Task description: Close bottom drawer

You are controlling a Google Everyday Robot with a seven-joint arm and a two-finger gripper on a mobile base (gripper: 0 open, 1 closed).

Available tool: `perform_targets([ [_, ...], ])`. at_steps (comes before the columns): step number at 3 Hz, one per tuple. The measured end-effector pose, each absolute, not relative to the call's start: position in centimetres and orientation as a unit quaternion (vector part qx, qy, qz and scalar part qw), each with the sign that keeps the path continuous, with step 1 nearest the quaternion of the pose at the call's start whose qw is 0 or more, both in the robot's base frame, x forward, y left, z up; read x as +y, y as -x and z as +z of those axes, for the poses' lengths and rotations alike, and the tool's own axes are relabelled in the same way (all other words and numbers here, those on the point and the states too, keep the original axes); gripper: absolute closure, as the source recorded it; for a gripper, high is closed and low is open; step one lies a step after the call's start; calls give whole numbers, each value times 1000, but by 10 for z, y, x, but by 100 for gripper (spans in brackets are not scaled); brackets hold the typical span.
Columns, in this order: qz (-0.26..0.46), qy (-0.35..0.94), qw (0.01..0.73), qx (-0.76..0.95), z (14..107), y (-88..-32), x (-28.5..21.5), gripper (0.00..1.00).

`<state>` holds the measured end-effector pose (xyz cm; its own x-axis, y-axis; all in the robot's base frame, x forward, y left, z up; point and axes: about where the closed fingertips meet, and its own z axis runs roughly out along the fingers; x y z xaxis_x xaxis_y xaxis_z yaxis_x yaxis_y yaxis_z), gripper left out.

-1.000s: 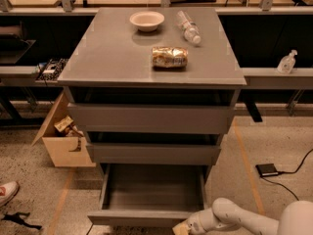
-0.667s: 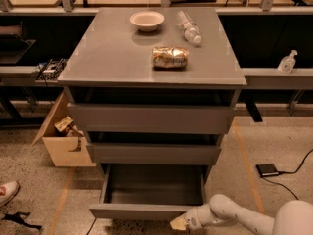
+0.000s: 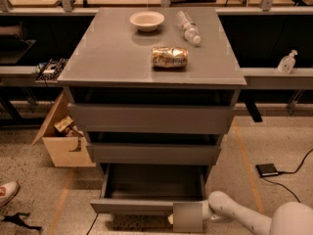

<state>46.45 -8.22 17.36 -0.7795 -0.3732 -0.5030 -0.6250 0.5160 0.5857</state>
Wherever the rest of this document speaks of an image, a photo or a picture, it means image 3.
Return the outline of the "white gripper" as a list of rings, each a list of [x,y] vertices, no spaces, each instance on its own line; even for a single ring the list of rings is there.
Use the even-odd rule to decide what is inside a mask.
[[[180,233],[201,233],[202,220],[219,221],[224,217],[217,214],[208,200],[201,202],[175,203],[173,213],[167,217],[173,224],[173,231]]]

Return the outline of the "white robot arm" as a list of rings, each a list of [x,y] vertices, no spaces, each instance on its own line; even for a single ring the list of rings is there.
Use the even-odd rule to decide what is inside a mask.
[[[296,202],[279,206],[270,218],[236,203],[221,191],[214,191],[202,203],[202,217],[233,218],[253,235],[313,235],[313,210]]]

